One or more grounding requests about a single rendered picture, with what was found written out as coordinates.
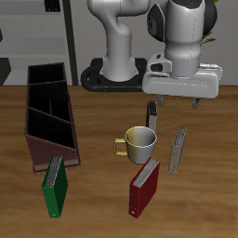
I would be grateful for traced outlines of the black box on shelf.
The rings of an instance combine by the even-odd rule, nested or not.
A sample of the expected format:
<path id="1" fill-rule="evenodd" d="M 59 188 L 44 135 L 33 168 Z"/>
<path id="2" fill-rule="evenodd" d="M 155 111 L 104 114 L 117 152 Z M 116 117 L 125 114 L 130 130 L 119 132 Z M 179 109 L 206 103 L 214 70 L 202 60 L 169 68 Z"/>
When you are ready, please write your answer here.
<path id="1" fill-rule="evenodd" d="M 60 0 L 44 0 L 46 12 L 60 12 Z"/>

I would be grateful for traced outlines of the green book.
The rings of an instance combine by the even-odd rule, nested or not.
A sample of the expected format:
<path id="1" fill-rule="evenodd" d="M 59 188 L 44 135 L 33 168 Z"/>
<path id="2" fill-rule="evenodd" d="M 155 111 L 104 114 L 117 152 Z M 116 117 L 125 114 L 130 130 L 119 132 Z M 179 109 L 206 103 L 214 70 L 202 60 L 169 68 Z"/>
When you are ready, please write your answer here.
<path id="1" fill-rule="evenodd" d="M 46 207 L 51 218 L 59 218 L 64 205 L 68 181 L 63 157 L 51 156 L 42 183 Z"/>

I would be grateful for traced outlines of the red book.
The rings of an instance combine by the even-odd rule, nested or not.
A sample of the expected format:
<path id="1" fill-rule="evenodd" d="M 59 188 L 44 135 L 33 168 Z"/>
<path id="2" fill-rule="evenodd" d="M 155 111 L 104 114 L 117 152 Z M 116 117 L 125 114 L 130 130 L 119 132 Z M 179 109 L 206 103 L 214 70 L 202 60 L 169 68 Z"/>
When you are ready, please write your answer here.
<path id="1" fill-rule="evenodd" d="M 128 213 L 138 218 L 157 189 L 160 163 L 149 158 L 130 181 Z"/>

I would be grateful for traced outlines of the yellow and white mug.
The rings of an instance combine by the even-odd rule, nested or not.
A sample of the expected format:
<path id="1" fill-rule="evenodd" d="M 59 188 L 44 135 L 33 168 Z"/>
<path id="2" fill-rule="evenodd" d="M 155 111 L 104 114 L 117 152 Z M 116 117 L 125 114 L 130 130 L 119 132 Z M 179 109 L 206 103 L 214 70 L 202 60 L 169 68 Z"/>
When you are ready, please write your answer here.
<path id="1" fill-rule="evenodd" d="M 113 143 L 114 153 L 127 156 L 131 162 L 143 165 L 152 156 L 157 136 L 155 132 L 145 126 L 129 128 L 122 139 L 115 139 Z M 118 151 L 117 144 L 124 143 L 126 151 Z"/>

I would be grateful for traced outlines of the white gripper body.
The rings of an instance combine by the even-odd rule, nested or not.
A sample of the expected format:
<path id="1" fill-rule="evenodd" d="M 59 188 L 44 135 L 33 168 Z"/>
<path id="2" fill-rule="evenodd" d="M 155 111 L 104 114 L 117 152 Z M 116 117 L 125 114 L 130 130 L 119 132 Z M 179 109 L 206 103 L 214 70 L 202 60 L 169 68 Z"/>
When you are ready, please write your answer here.
<path id="1" fill-rule="evenodd" d="M 176 77 L 169 73 L 146 72 L 142 91 L 147 94 L 214 99 L 223 74 L 217 64 L 199 65 L 197 73 Z"/>

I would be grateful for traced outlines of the green pot plant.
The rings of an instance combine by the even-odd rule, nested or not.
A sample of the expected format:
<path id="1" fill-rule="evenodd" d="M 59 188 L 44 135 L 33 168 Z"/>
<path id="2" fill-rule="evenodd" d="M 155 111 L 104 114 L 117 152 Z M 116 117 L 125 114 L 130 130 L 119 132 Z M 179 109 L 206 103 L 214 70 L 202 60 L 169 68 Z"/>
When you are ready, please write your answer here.
<path id="1" fill-rule="evenodd" d="M 217 1 L 218 0 L 205 0 L 204 31 L 200 45 L 215 41 L 215 38 L 209 38 L 209 35 L 212 33 L 212 29 L 218 19 L 218 11 L 216 8 Z"/>

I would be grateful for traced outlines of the flat black base plate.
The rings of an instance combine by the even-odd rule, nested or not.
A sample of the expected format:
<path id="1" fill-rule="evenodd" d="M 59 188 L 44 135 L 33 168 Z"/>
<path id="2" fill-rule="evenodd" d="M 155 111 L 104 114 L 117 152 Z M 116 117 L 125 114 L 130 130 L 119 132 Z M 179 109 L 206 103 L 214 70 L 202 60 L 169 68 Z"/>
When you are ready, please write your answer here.
<path id="1" fill-rule="evenodd" d="M 114 82 L 99 73 L 102 68 L 102 58 L 95 58 L 82 72 L 81 84 L 84 89 L 92 92 L 141 92 L 147 61 L 143 58 L 135 58 L 135 62 L 138 74 L 128 81 Z"/>

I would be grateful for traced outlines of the dark angular block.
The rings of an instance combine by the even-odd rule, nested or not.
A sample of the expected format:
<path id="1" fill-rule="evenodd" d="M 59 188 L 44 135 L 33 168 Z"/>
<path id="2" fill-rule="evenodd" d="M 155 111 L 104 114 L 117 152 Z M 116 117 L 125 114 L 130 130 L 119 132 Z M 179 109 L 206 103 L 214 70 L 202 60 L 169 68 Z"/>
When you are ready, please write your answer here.
<path id="1" fill-rule="evenodd" d="M 0 58 L 0 86 L 4 84 L 10 73 L 11 66 L 9 58 Z"/>

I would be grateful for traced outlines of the dark brown desk caddy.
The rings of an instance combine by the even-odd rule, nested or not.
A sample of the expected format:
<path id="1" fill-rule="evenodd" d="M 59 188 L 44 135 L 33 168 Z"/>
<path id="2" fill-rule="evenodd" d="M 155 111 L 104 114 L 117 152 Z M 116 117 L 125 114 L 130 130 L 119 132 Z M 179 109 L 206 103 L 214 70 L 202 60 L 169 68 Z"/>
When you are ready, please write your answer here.
<path id="1" fill-rule="evenodd" d="M 66 168 L 81 165 L 64 63 L 28 67 L 25 138 L 33 172 L 46 172 L 51 155 Z"/>

